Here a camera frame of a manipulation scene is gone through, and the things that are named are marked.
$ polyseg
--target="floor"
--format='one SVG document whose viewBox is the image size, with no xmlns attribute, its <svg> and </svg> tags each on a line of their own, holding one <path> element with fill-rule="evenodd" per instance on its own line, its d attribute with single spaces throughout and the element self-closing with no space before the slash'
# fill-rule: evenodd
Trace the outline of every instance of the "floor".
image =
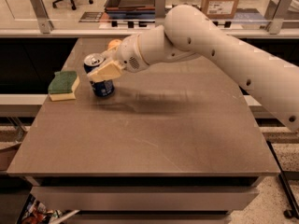
<svg viewBox="0 0 299 224">
<path fill-rule="evenodd" d="M 106 0 L 94 0 L 92 5 L 86 1 L 76 0 L 78 6 L 77 10 L 71 9 L 69 1 L 65 0 L 59 4 L 58 8 L 52 8 L 51 2 L 53 0 L 44 0 L 45 7 L 49 13 L 50 18 L 54 21 L 56 28 L 69 29 L 66 26 L 67 22 L 75 22 L 78 29 L 82 28 L 78 24 L 79 18 L 84 11 L 103 11 Z M 201 0 L 167 0 L 168 5 L 173 4 L 196 4 L 200 5 Z M 242 8 L 258 8 L 263 14 L 267 8 L 269 0 L 240 0 L 239 7 Z M 36 28 L 36 23 L 32 23 L 35 18 L 33 10 L 31 9 L 28 0 L 0 0 L 0 14 L 6 20 L 0 21 L 0 29 L 7 29 L 14 27 L 16 29 Z M 89 28 L 96 29 L 97 24 L 88 24 Z M 0 126 L 0 148 L 13 145 L 12 140 L 15 138 L 15 131 L 12 127 Z M 299 140 L 292 140 L 292 143 L 277 143 L 274 144 L 278 157 L 282 162 L 283 168 L 287 170 L 299 170 Z M 299 200 L 299 183 L 292 182 L 292 189 Z M 290 208 L 284 191 L 277 177 L 267 177 L 259 186 L 260 194 L 253 200 L 253 202 L 242 211 L 234 211 L 231 214 L 232 224 L 288 224 L 299 223 L 296 218 L 287 219 L 283 216 L 283 211 Z"/>
</svg>

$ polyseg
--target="soda can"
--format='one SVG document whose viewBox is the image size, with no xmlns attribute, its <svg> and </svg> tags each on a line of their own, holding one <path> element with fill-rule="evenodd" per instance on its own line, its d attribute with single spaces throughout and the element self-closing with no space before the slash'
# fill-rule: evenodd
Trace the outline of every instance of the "soda can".
<svg viewBox="0 0 299 224">
<path fill-rule="evenodd" d="M 88 74 L 90 73 L 93 69 L 99 67 L 101 63 L 105 58 L 101 56 L 99 53 L 93 53 L 85 57 L 84 59 L 84 70 Z M 104 80 L 101 82 L 93 82 L 90 81 L 92 87 L 93 87 L 93 92 L 96 96 L 99 97 L 107 97 L 111 95 L 114 91 L 114 86 L 112 80 Z"/>
</svg>

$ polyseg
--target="sponge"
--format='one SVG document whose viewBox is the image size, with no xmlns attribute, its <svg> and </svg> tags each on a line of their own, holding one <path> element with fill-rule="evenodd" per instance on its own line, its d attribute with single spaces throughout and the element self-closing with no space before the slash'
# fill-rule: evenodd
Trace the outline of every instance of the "sponge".
<svg viewBox="0 0 299 224">
<path fill-rule="evenodd" d="M 74 100 L 75 90 L 78 87 L 79 78 L 76 71 L 55 72 L 55 78 L 48 87 L 48 93 L 52 101 Z"/>
</svg>

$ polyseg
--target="trash bin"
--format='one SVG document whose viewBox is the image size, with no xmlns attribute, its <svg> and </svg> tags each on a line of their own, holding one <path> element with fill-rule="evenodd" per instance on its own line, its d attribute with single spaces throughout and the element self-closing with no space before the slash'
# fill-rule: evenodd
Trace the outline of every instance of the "trash bin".
<svg viewBox="0 0 299 224">
<path fill-rule="evenodd" d="M 278 6 L 278 2 L 279 2 L 279 0 L 270 0 L 269 1 L 267 10 L 265 11 L 265 14 L 264 14 L 264 17 L 266 19 L 268 19 L 270 21 L 272 20 L 274 14 L 275 14 L 275 11 L 277 9 L 277 6 Z M 285 22 L 285 23 L 288 23 L 289 25 L 291 23 L 298 23 L 298 21 L 299 21 L 299 0 L 292 0 L 290 7 L 285 14 L 284 19 L 285 19 L 285 21 L 289 21 L 289 20 L 297 21 L 297 22 Z"/>
</svg>

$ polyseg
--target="table top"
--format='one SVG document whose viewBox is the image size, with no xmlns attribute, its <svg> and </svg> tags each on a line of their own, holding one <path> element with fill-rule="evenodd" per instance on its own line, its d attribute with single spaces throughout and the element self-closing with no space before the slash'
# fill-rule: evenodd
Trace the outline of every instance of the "table top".
<svg viewBox="0 0 299 224">
<path fill-rule="evenodd" d="M 84 57 L 109 38 L 81 38 L 64 65 L 76 100 L 42 105 L 7 172 L 31 176 L 256 176 L 278 167 L 240 89 L 201 57 L 160 63 L 93 94 Z"/>
</svg>

